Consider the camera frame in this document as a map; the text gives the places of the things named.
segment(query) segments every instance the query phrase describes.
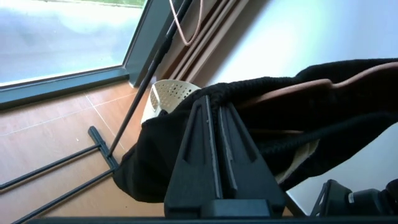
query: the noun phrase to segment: pink cord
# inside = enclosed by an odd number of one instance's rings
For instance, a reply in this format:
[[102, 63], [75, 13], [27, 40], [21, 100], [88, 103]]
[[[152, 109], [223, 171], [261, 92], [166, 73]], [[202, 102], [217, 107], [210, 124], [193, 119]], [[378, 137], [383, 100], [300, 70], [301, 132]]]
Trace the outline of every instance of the pink cord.
[[201, 12], [202, 12], [202, 8], [203, 8], [203, 0], [200, 0], [199, 19], [198, 19], [197, 29], [195, 30], [195, 33], [193, 33], [193, 36], [189, 40], [189, 42], [187, 42], [187, 40], [185, 39], [184, 33], [182, 32], [182, 29], [181, 29], [181, 26], [180, 26], [180, 22], [178, 21], [178, 18], [177, 18], [177, 13], [175, 13], [173, 1], [169, 0], [169, 2], [170, 2], [170, 7], [172, 8], [172, 13], [173, 13], [173, 16], [174, 16], [175, 24], [177, 25], [178, 31], [180, 32], [180, 36], [181, 36], [182, 42], [185, 44], [185, 46], [190, 46], [193, 43], [193, 41], [195, 41], [195, 39], [196, 39], [196, 37], [197, 37], [197, 35], [199, 34], [199, 31], [200, 31], [200, 21], [201, 21]]

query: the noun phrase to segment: concrete pavement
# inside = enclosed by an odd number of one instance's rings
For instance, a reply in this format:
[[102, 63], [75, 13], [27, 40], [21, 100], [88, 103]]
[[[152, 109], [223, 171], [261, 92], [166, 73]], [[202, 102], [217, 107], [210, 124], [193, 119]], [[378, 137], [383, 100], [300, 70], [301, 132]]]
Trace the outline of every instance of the concrete pavement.
[[0, 0], [0, 86], [122, 63], [142, 9]]

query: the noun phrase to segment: tiled floor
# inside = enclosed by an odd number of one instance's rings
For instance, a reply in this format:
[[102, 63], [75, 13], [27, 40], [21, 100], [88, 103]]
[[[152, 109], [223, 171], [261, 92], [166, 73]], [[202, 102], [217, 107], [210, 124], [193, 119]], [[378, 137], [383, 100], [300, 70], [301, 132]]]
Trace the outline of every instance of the tiled floor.
[[[110, 146], [136, 89], [127, 82], [43, 101], [0, 114], [0, 183], [93, 145], [95, 126]], [[119, 162], [137, 141], [146, 93], [115, 150]], [[0, 223], [10, 223], [109, 169], [99, 152], [1, 192]], [[48, 211], [44, 216], [162, 216], [162, 204], [137, 202], [111, 178]]]

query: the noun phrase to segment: clothes hanger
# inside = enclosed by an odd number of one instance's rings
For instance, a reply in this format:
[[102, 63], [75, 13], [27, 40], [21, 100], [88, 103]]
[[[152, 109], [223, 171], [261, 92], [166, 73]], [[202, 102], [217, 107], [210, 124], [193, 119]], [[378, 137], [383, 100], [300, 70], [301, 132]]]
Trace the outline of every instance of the clothes hanger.
[[352, 85], [353, 83], [359, 82], [360, 80], [364, 80], [366, 78], [372, 78], [374, 75], [377, 75], [377, 72], [391, 68], [398, 68], [398, 62], [385, 63], [382, 65], [369, 68], [340, 83], [334, 84], [329, 79], [320, 79], [320, 80], [314, 80], [310, 82], [288, 86], [278, 90], [270, 91], [255, 98], [251, 98], [250, 100], [238, 104], [236, 107], [237, 109], [243, 109], [243, 108], [246, 109], [250, 108], [251, 106], [267, 102], [269, 100], [283, 98], [284, 96], [296, 95], [301, 93], [310, 93], [312, 91], [319, 91], [319, 89], [333, 90], [333, 89], [344, 88], [346, 86]]

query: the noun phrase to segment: window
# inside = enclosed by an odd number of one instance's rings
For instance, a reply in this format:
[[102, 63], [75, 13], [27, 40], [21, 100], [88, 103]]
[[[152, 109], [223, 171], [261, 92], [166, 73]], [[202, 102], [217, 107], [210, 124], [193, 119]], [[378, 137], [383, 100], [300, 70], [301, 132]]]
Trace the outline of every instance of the window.
[[171, 22], [166, 0], [0, 1], [0, 110], [134, 83]]

